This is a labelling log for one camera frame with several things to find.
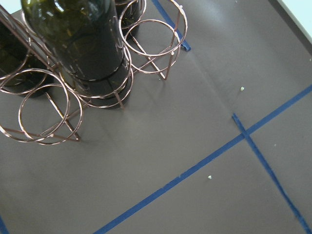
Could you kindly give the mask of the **dark green wine bottle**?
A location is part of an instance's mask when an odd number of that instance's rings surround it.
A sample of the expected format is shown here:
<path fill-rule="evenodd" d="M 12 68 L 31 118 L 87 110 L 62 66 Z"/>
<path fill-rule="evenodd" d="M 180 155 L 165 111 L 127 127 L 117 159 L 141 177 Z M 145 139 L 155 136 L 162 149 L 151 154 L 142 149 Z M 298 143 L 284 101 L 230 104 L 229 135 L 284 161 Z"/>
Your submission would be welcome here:
<path fill-rule="evenodd" d="M 23 0 L 25 21 L 59 63 L 67 86 L 93 107 L 118 108 L 130 61 L 112 0 Z"/>

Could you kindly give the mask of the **cream bear tray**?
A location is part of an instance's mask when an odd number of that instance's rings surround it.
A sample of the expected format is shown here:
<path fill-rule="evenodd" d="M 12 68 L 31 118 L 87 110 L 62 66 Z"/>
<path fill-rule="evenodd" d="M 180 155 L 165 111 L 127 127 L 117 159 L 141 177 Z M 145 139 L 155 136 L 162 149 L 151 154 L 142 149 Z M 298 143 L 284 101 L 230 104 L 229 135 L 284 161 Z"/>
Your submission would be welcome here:
<path fill-rule="evenodd" d="M 277 0 L 308 41 L 312 42 L 312 0 Z"/>

